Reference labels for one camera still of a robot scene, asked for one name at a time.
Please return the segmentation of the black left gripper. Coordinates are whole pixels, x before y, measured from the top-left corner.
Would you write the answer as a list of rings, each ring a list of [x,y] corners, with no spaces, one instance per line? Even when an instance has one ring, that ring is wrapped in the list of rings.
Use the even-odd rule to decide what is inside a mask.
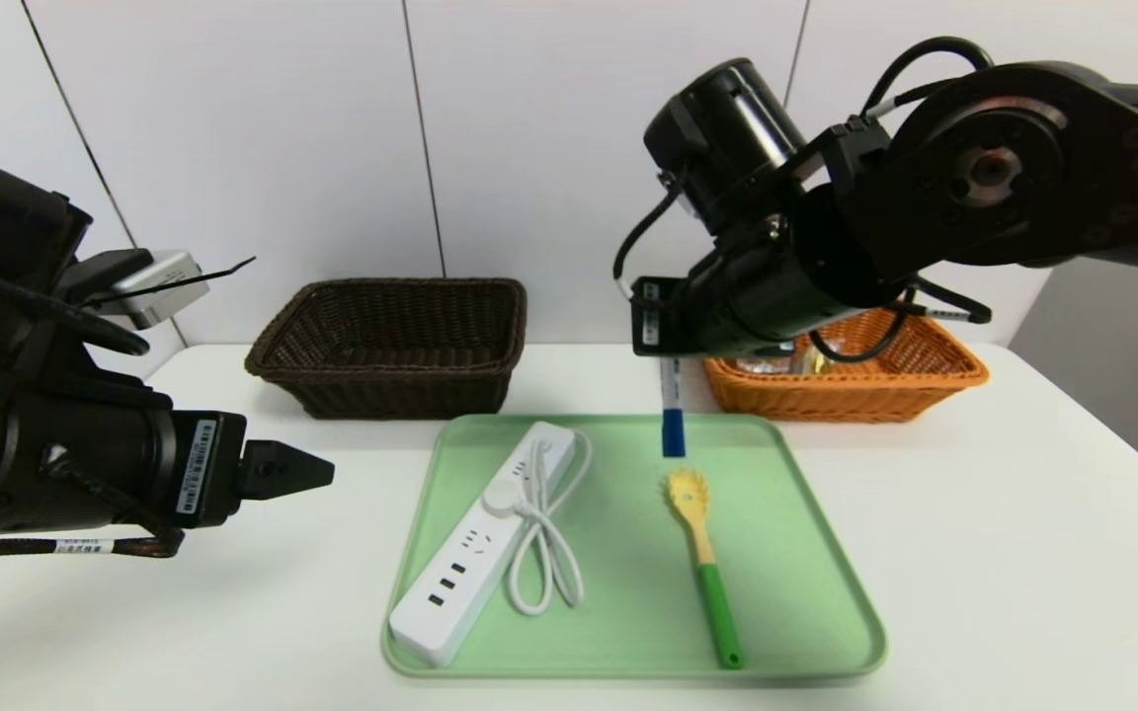
[[[333,483],[333,463],[275,440],[245,441],[239,465],[244,416],[175,410],[163,392],[119,400],[46,397],[38,417],[40,443],[60,446],[77,472],[181,529],[225,522],[238,497],[272,501]]]

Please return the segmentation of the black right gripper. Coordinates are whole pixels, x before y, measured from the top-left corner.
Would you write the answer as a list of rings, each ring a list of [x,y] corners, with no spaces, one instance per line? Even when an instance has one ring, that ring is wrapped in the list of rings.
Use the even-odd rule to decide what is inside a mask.
[[[642,276],[629,301],[638,356],[714,356],[707,337],[714,287],[706,276]]]

